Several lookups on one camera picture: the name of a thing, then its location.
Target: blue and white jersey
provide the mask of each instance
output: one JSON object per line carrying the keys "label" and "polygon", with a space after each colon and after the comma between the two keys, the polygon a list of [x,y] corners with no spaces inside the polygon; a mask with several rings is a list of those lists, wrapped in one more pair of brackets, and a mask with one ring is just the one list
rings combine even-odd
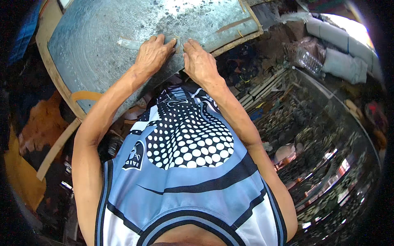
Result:
{"label": "blue and white jersey", "polygon": [[148,246],[185,224],[227,245],[283,245],[275,197],[212,98],[189,84],[156,102],[104,164],[96,245]]}

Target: brown leather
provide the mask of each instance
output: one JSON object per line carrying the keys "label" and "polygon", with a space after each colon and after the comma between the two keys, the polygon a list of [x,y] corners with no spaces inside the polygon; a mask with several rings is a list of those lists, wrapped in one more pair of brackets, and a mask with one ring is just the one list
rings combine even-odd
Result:
{"label": "brown leather", "polygon": [[71,94],[71,98],[74,102],[84,99],[98,101],[101,97],[102,97],[101,93],[93,92],[93,91],[77,91]]}
{"label": "brown leather", "polygon": [[30,110],[30,118],[18,136],[19,153],[23,156],[26,149],[30,152],[42,151],[48,144],[53,146],[69,125],[60,115],[61,95],[56,90],[48,101],[39,101]]}

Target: metal sheet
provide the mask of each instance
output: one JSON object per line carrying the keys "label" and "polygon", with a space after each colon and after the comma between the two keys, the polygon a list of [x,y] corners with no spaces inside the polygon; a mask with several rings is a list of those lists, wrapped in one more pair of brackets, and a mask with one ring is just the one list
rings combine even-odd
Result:
{"label": "metal sheet", "polygon": [[[48,49],[64,83],[71,92],[104,93],[134,63],[137,50],[117,44],[119,37],[141,43],[164,33],[198,40],[211,52],[258,30],[238,1],[212,0],[74,0],[61,18]],[[151,80],[118,110],[115,118],[152,89],[184,67],[183,46]],[[94,102],[78,101],[88,112]]]}

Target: fabric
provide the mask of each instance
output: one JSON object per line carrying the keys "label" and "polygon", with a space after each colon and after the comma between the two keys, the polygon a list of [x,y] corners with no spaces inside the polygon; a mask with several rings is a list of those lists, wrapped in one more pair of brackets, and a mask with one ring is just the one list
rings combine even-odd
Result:
{"label": "fabric", "polygon": [[227,245],[283,245],[286,228],[247,150],[196,84],[164,90],[104,164],[96,245],[151,245],[194,224]]}
{"label": "fabric", "polygon": [[60,115],[61,100],[62,97],[56,90],[49,100],[41,100],[32,107],[29,120],[18,136],[21,155],[24,155],[26,150],[41,151],[47,144],[52,147],[66,130],[68,123]]}
{"label": "fabric", "polygon": [[351,84],[366,83],[368,65],[358,57],[351,57],[342,52],[327,48],[322,67],[324,72],[343,78]]}
{"label": "fabric", "polygon": [[14,46],[8,57],[8,65],[12,65],[16,61],[22,59],[26,48],[32,38],[35,27],[37,25],[38,14],[40,9],[40,1],[32,7],[32,10],[24,18],[22,25],[19,29],[17,37],[14,41]]}

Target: person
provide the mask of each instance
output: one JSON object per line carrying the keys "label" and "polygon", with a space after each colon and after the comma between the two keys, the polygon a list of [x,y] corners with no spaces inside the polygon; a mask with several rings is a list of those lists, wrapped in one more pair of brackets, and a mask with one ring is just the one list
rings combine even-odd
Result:
{"label": "person", "polygon": [[195,40],[183,54],[194,82],[164,90],[101,166],[97,146],[117,109],[175,44],[164,44],[163,34],[145,41],[79,127],[72,181],[86,244],[285,244],[297,230],[292,198],[215,59]]}

